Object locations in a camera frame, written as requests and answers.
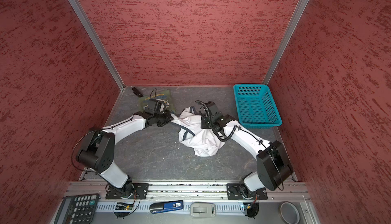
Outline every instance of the gray floor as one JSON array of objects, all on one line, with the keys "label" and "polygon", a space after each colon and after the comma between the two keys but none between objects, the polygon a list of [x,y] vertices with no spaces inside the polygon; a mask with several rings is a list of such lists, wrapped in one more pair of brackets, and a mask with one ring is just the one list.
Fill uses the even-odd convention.
[{"label": "gray floor", "polygon": [[[137,87],[149,95],[154,87]],[[169,89],[177,114],[195,105],[196,100],[213,101],[223,114],[237,118],[235,97],[231,87],[157,87],[158,91]],[[138,97],[131,87],[125,90],[112,124],[129,118],[139,110]],[[261,138],[274,141],[273,130],[252,129]],[[164,127],[148,127],[124,138],[115,146],[115,162],[133,179],[163,180],[240,180],[242,176],[257,170],[256,160],[233,140],[228,140],[216,155],[198,157],[193,148],[179,143],[179,128],[168,124]],[[86,179],[94,179],[87,173]]]}]

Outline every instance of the teal mesh basket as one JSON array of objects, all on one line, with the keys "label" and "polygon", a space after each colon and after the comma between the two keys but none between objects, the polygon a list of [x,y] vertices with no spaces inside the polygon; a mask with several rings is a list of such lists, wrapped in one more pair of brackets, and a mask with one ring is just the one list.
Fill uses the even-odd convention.
[{"label": "teal mesh basket", "polygon": [[267,85],[236,84],[233,90],[239,122],[245,128],[270,128],[282,124]]}]

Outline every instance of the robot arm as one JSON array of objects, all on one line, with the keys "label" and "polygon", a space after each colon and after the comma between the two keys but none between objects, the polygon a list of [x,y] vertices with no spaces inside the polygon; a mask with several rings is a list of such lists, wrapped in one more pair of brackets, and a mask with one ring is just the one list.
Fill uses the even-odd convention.
[{"label": "robot arm", "polygon": [[[151,101],[145,112],[137,112],[129,119],[111,126],[91,129],[90,136],[85,137],[76,155],[78,162],[99,174],[123,199],[133,197],[134,187],[131,184],[131,178],[114,162],[115,144],[152,124],[164,126],[173,119],[168,110],[160,112],[159,101],[153,99]],[[248,197],[263,187],[274,191],[293,172],[285,148],[280,142],[271,143],[258,137],[242,127],[233,117],[223,116],[213,102],[205,104],[204,109],[209,109],[208,112],[212,112],[213,116],[211,120],[203,116],[201,128],[211,129],[210,121],[215,131],[230,135],[231,139],[239,143],[257,160],[257,172],[249,174],[241,182],[244,188],[241,192],[243,196]]]}]

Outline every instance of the white cloth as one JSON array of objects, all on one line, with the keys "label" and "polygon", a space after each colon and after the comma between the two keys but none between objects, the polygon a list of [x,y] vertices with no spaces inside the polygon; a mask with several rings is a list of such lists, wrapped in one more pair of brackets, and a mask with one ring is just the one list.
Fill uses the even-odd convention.
[{"label": "white cloth", "polygon": [[182,125],[195,134],[193,136],[188,133],[186,139],[182,140],[186,130],[181,128],[179,131],[179,142],[194,148],[195,155],[201,157],[215,155],[224,145],[224,142],[221,142],[211,129],[201,129],[201,115],[190,113],[190,107],[186,108],[179,117],[174,114],[171,116],[174,118],[171,122]]}]

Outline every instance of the black mounting plate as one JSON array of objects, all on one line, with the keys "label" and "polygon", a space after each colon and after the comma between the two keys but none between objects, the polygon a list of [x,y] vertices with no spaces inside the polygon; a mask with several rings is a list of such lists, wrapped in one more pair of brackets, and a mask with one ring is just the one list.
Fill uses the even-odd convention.
[{"label": "black mounting plate", "polygon": [[[260,188],[256,191],[258,199],[267,199],[266,188]],[[244,199],[239,192],[239,183],[227,183],[228,199]]]},{"label": "black mounting plate", "polygon": [[[133,186],[136,189],[136,193],[137,193],[136,199],[139,199],[139,198],[145,199],[147,197],[148,187],[149,187],[148,183],[133,183]],[[106,193],[106,199],[124,200],[124,199],[120,198],[118,195],[116,195],[115,191],[112,191],[111,188],[112,188],[112,186],[109,186],[108,192]]]}]

